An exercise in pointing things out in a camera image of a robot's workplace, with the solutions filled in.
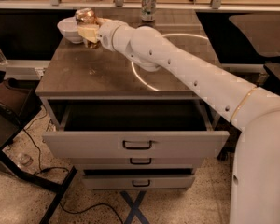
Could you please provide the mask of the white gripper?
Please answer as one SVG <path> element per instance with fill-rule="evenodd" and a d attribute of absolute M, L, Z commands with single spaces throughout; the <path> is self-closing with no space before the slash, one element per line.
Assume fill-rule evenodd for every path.
<path fill-rule="evenodd" d="M 79 25 L 77 27 L 78 33 L 92 43 L 98 41 L 98 33 L 98 38 L 105 49 L 122 51 L 127 44 L 126 39 L 123 37 L 123 32 L 128 27 L 128 24 L 123 21 L 106 18 L 96 18 L 96 23 L 102 26 L 99 28 L 95 24 Z"/>

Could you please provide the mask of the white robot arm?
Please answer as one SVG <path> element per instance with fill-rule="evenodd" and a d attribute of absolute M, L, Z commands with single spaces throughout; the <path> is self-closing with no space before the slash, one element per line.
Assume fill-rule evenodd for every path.
<path fill-rule="evenodd" d="M 157 30 L 101 19 L 78 33 L 140 65 L 159 65 L 241 131 L 230 224 L 280 224 L 280 96 L 179 49 Z"/>

